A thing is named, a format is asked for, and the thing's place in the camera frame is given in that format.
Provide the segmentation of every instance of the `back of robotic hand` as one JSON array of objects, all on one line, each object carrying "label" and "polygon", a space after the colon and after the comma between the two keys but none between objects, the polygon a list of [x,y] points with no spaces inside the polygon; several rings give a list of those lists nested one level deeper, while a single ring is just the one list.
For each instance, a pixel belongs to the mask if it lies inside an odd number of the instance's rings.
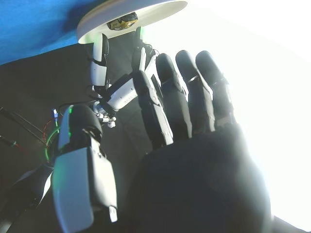
[{"label": "back of robotic hand", "polygon": [[180,51],[156,67],[160,93],[133,72],[146,131],[146,155],[130,188],[121,232],[271,232],[270,199],[233,116],[227,81],[210,54]]}]

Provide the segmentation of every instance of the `white background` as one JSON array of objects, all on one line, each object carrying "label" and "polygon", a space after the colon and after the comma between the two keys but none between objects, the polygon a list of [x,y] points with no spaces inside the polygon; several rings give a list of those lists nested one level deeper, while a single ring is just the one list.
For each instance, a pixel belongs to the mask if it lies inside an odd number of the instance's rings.
[{"label": "white background", "polygon": [[311,2],[189,0],[146,27],[159,52],[208,50],[231,84],[235,114],[272,212],[311,231]]}]

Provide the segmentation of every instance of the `blue cloth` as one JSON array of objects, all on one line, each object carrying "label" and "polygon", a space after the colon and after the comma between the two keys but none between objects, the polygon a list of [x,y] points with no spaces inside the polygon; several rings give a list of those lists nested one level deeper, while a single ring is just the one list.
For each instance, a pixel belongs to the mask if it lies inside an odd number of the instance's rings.
[{"label": "blue cloth", "polygon": [[79,21],[104,1],[1,1],[0,65],[76,44]]}]

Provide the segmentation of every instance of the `dark floor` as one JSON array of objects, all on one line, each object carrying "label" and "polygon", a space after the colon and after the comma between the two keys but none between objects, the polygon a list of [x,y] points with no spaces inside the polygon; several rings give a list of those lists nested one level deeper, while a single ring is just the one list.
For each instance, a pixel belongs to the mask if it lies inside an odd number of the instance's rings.
[{"label": "dark floor", "polygon": [[[131,45],[132,34],[110,40],[108,78],[112,83],[131,72]],[[51,118],[52,108],[65,102],[90,100],[85,87],[90,84],[87,58],[91,48],[73,45],[0,66],[0,106],[20,113],[42,129]],[[0,144],[1,192],[44,160],[44,146],[3,116],[0,116],[0,135],[16,140],[26,151],[23,154]],[[104,127],[102,147],[114,168],[121,208],[140,158],[151,150],[137,100],[118,112],[116,128]],[[59,231],[50,194],[36,210],[23,214],[9,232]]]}]

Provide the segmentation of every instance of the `blue tablecloth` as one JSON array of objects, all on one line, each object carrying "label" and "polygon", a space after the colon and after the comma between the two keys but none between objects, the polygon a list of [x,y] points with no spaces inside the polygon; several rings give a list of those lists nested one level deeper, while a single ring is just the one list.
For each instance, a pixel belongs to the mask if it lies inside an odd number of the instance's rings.
[{"label": "blue tablecloth", "polygon": [[82,17],[105,0],[2,0],[0,65],[77,43]]}]

